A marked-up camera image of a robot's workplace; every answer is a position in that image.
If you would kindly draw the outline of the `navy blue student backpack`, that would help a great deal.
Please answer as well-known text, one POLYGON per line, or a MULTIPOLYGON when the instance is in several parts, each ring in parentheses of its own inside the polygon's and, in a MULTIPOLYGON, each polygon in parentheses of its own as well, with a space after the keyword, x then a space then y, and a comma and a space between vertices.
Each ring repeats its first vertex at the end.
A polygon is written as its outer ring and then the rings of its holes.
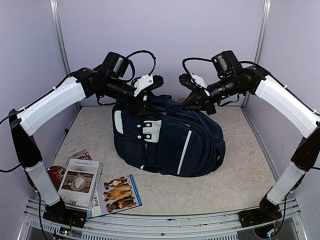
POLYGON ((143 171, 200 177, 224 162, 221 126, 206 114, 184 110, 170 95, 152 96, 150 114, 134 116, 125 103, 112 108, 114 147, 127 164, 143 171))

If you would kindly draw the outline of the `right aluminium frame post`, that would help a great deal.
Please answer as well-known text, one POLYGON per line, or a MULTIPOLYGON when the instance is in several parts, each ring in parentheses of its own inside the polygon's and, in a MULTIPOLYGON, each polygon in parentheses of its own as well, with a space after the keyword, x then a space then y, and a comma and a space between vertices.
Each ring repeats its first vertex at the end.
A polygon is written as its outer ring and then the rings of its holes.
POLYGON ((262 58, 263 47, 266 40, 268 23, 270 18, 271 5, 272 5, 271 0, 264 0, 260 29, 258 34, 258 41, 257 41, 257 46, 255 50, 254 60, 253 60, 253 62, 256 64, 259 64, 262 58))

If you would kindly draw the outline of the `aluminium frame post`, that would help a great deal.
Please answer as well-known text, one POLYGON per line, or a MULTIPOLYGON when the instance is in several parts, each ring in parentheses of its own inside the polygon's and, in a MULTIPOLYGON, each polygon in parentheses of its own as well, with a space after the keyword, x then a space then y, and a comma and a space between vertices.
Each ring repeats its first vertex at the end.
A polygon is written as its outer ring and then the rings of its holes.
POLYGON ((60 18, 60 12, 59 12, 59 4, 57 0, 50 0, 50 9, 51 9, 51 15, 55 27, 56 37, 58 41, 60 56, 63 64, 63 68, 65 71, 65 74, 68 75, 71 73, 70 63, 67 55, 67 50, 64 42, 64 35, 63 35, 63 28, 60 18))
POLYGON ((253 60, 253 62, 256 64, 259 64, 262 58, 263 47, 266 40, 268 23, 270 18, 271 5, 272 5, 271 0, 264 0, 260 29, 258 34, 258 41, 257 41, 257 46, 255 50, 254 60, 253 60))

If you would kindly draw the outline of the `white afternoon tea book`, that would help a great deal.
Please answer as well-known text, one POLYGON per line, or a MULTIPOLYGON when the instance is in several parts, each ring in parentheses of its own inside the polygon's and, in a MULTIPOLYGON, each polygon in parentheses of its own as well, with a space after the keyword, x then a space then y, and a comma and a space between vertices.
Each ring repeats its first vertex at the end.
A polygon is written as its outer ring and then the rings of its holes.
POLYGON ((102 168, 102 163, 96 160, 69 160, 58 189, 58 194, 67 207, 84 211, 92 209, 102 168))

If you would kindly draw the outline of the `left aluminium frame post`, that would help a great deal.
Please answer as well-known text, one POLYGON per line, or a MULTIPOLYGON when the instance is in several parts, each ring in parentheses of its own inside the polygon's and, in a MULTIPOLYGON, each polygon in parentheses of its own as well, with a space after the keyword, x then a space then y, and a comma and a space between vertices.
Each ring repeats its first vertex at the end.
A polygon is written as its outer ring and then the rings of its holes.
POLYGON ((70 63, 67 55, 67 50, 64 42, 64 35, 63 35, 63 28, 60 18, 60 12, 59 12, 59 4, 57 0, 50 0, 50 9, 51 9, 51 15, 55 27, 56 37, 58 41, 60 56, 63 64, 63 68, 65 71, 65 74, 68 75, 71 73, 70 63))

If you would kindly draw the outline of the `purple picture card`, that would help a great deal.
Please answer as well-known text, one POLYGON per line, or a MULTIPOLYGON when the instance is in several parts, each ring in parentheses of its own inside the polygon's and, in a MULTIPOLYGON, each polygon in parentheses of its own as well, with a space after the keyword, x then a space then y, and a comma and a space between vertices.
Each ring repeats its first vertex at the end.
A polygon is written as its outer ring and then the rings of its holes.
POLYGON ((79 150, 78 152, 74 153, 72 156, 69 157, 69 160, 77 159, 77 160, 88 160, 92 161, 92 157, 90 156, 89 152, 86 149, 79 150))

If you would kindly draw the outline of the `front aluminium rail base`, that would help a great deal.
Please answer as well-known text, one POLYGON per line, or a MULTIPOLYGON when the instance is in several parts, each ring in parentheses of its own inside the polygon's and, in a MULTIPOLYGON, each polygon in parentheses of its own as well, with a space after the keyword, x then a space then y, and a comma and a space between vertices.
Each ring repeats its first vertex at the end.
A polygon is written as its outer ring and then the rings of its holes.
POLYGON ((271 225, 265 222, 244 227, 240 210, 191 215, 137 215, 115 213, 88 219, 82 228, 39 219, 43 203, 27 202, 15 240, 247 240, 271 225))

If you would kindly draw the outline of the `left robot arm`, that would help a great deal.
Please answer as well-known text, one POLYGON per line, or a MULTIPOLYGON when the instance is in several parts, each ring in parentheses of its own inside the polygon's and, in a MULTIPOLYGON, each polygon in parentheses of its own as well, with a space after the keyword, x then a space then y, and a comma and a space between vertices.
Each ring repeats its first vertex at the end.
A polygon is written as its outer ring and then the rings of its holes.
POLYGON ((97 99, 107 96, 124 103, 135 116, 150 112, 147 97, 152 95, 152 90, 164 84, 163 77, 148 73, 138 78, 132 75, 130 79, 124 80, 127 68, 135 72, 134 64, 128 56, 109 52, 102 64, 94 69, 83 67, 69 73, 51 90, 20 110, 12 109, 7 116, 19 164, 30 185, 44 200, 51 221, 70 221, 73 214, 66 208, 54 187, 33 135, 60 112, 91 96, 97 99))

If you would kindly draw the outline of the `red floral round tin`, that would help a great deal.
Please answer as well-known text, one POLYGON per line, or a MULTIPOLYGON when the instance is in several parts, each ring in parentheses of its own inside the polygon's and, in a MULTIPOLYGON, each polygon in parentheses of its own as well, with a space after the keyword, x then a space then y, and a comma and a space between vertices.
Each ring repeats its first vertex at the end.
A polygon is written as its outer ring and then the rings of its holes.
POLYGON ((47 168, 47 173, 57 191, 60 188, 65 172, 66 169, 58 165, 50 166, 47 168))

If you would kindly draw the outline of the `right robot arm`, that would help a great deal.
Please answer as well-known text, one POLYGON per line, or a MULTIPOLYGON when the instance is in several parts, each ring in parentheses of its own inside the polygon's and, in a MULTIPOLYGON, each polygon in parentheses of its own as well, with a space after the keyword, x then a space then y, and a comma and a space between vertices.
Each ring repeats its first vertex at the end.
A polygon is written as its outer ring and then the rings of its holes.
POLYGON ((266 222, 277 218, 279 204, 302 181, 305 174, 314 167, 320 153, 320 114, 304 103, 268 70, 257 63, 239 61, 231 50, 223 51, 211 59, 218 81, 206 82, 198 75, 185 73, 179 76, 179 83, 191 90, 182 103, 187 110, 205 111, 215 114, 214 105, 234 95, 250 93, 266 101, 286 117, 301 133, 302 139, 290 164, 276 181, 275 185, 262 198, 257 208, 243 210, 239 217, 243 220, 266 222))

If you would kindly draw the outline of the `blue dog cover book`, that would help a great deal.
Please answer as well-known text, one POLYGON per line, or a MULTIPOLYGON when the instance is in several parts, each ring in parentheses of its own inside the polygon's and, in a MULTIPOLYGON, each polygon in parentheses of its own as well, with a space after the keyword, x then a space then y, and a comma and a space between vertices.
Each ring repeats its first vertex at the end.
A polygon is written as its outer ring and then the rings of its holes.
POLYGON ((133 175, 97 184, 87 218, 101 217, 142 206, 133 175))

